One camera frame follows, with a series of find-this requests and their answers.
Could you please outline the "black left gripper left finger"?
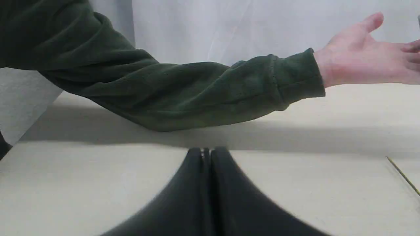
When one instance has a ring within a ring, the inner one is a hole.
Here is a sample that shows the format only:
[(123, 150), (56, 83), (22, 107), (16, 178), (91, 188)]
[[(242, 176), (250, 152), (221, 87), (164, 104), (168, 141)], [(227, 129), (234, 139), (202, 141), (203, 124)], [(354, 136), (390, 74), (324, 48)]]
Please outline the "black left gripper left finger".
[(187, 152), (166, 187), (138, 213), (105, 236), (204, 236), (201, 149)]

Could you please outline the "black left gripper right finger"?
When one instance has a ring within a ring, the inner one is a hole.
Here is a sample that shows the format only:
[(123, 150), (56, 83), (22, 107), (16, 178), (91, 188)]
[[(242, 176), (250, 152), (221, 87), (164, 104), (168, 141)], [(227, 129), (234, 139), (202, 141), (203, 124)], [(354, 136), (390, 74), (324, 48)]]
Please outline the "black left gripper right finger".
[(248, 178), (230, 152), (211, 151), (217, 194), (217, 223), (222, 236), (325, 236), (279, 207)]

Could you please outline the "forearm in dark green sleeve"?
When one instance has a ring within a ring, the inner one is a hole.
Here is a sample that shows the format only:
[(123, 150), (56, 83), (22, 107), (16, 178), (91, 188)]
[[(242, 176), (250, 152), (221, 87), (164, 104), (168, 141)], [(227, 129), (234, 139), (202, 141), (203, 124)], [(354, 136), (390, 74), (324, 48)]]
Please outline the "forearm in dark green sleeve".
[(233, 66), (159, 63), (87, 0), (2, 0), (0, 6), (2, 68), (38, 71), (151, 130), (246, 122), (326, 94), (313, 49)]

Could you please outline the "open bare human hand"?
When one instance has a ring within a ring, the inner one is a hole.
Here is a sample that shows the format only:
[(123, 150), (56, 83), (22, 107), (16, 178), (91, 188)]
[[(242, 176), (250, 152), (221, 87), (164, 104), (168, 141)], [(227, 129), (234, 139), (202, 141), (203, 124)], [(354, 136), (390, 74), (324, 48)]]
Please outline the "open bare human hand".
[(324, 87), (346, 84), (420, 83), (420, 41), (379, 42), (371, 33), (384, 22), (374, 13), (337, 33), (314, 58)]

